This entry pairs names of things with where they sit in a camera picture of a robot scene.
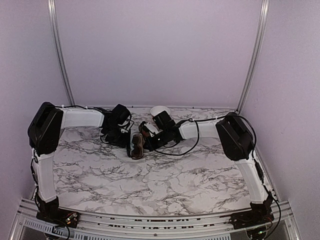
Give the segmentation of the black woven glasses case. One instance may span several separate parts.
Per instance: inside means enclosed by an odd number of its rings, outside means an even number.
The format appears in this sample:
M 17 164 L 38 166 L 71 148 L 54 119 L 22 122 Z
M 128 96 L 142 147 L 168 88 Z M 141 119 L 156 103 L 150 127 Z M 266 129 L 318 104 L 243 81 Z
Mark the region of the black woven glasses case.
M 129 137 L 126 152 L 127 156 L 134 160 L 144 156 L 144 138 L 140 133 L 134 133 Z

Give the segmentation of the brown striped glasses case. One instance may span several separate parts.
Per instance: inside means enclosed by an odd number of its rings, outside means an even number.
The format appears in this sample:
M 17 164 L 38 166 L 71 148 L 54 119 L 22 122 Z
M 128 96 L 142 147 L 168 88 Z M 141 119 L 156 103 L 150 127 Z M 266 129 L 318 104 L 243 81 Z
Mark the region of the brown striped glasses case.
M 147 138 L 149 136 L 149 131 L 148 129 L 146 128 L 145 124 L 144 123 L 141 123 L 138 127 L 138 130 L 139 132 L 141 133 L 141 135 L 144 137 L 144 138 Z

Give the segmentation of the brown translucent sunglasses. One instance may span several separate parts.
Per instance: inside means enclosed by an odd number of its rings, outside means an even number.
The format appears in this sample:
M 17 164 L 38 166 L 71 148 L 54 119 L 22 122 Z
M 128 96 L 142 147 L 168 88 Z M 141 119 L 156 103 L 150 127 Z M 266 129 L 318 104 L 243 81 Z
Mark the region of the brown translucent sunglasses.
M 143 137 L 140 134 L 135 134 L 131 140 L 131 158 L 137 160 L 141 159 L 143 155 Z

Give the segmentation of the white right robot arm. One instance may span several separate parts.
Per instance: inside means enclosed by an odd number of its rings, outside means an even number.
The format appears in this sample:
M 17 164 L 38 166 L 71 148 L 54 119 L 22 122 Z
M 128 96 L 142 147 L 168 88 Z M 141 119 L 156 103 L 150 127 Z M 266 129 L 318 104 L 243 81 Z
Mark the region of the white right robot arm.
M 153 124 L 142 122 L 139 131 L 144 149 L 157 152 L 170 142 L 188 139 L 218 138 L 224 155 L 240 170 L 250 196 L 251 210 L 247 219 L 258 224 L 271 212 L 273 198 L 264 184 L 264 172 L 255 158 L 256 133 L 251 124 L 235 112 L 224 116 L 175 122 L 164 110 L 153 117 Z

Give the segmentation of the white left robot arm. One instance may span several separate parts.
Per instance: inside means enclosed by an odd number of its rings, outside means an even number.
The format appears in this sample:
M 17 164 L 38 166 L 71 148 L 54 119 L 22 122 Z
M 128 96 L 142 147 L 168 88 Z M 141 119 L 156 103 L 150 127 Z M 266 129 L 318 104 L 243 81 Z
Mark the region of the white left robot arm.
M 132 125 L 132 114 L 122 104 L 107 110 L 102 107 L 42 103 L 27 130 L 32 150 L 30 168 L 37 189 L 35 202 L 40 214 L 53 223 L 60 222 L 64 216 L 59 208 L 53 177 L 53 159 L 62 130 L 98 128 L 102 142 L 126 148 Z

